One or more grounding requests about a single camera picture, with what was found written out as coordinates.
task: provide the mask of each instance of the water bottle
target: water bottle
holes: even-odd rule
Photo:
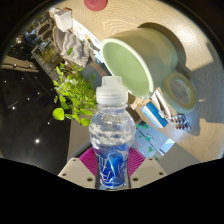
[[[102,78],[96,89],[98,112],[89,125],[90,141],[97,157],[100,183],[117,189],[125,183],[127,159],[136,126],[126,111],[128,89],[119,76]]]

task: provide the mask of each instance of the white bottle cap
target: white bottle cap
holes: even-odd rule
[[[104,76],[102,86],[96,88],[96,101],[104,105],[126,104],[128,102],[128,88],[123,86],[122,77]]]

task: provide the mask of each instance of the bottle label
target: bottle label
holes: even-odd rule
[[[98,160],[101,184],[112,189],[123,185],[129,148],[124,150],[94,149],[94,151]]]

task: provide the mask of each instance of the green plant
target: green plant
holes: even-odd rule
[[[59,96],[56,96],[54,102],[60,100],[61,107],[53,111],[53,117],[56,120],[76,119],[80,125],[88,126],[91,122],[89,118],[81,118],[79,115],[92,116],[93,110],[97,109],[96,92],[93,89],[93,80],[95,75],[91,75],[88,82],[82,77],[80,71],[82,67],[72,66],[67,69],[60,63],[60,68],[56,70],[61,80],[61,84],[53,80],[55,90]]]

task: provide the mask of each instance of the cup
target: cup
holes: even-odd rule
[[[177,112],[194,109],[196,94],[191,82],[175,70],[177,52],[172,42],[151,28],[137,28],[117,33],[101,43],[101,55],[110,73],[121,76],[129,93],[148,99],[160,87],[170,106]],[[172,93],[170,83],[180,82],[189,95],[187,104]]]

